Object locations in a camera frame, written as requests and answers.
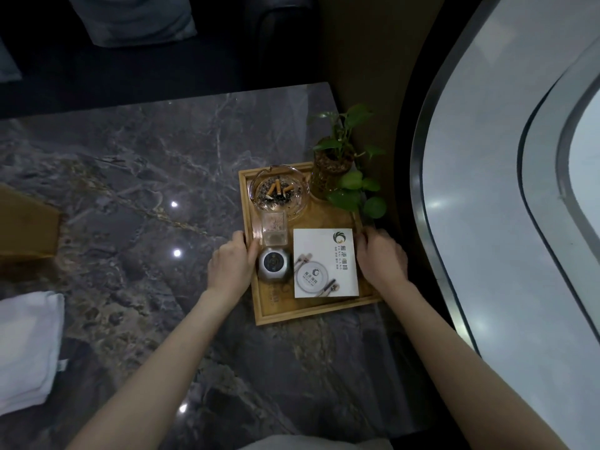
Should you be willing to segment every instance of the left hand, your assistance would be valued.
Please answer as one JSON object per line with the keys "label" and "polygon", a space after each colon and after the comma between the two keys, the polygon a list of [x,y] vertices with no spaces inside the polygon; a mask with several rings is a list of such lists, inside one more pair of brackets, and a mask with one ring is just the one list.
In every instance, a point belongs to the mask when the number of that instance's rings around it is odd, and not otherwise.
{"label": "left hand", "polygon": [[252,240],[246,250],[244,233],[233,233],[231,240],[212,254],[208,263],[207,292],[218,296],[222,305],[232,310],[250,285],[256,257],[259,254],[259,239]]}

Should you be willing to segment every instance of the tray logo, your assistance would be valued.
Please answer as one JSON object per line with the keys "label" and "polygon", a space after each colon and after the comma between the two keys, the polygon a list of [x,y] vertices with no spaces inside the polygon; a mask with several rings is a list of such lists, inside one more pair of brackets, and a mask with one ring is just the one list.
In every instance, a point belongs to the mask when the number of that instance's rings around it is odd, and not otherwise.
{"label": "tray logo", "polygon": [[346,241],[346,235],[344,235],[343,232],[334,233],[334,242],[341,245],[345,241]]}

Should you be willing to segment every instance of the right hand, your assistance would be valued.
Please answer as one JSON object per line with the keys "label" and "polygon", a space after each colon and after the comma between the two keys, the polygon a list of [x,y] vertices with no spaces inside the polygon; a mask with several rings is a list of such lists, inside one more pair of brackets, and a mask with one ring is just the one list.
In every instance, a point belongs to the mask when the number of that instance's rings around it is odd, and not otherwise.
{"label": "right hand", "polygon": [[367,281],[384,297],[408,282],[408,257],[383,229],[366,227],[356,236],[356,260]]}

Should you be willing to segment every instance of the white towel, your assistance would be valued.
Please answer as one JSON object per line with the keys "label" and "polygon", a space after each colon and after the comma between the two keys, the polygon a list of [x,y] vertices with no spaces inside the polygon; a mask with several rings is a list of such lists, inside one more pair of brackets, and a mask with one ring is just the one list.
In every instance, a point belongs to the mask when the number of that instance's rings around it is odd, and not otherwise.
{"label": "white towel", "polygon": [[42,404],[52,389],[64,297],[33,292],[0,301],[0,415]]}

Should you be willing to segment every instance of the marble table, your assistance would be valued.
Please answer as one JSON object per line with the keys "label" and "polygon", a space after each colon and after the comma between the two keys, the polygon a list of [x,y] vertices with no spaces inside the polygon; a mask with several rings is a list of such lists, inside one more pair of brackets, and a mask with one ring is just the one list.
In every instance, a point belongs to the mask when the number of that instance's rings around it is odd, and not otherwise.
{"label": "marble table", "polygon": [[[0,417],[0,448],[64,448],[197,301],[243,227],[238,170],[309,160],[322,110],[325,83],[0,120],[1,181],[64,212],[56,258],[5,267],[0,298],[63,293],[70,360],[45,404]],[[437,401],[384,304],[257,327],[247,292],[162,448],[401,436]]]}

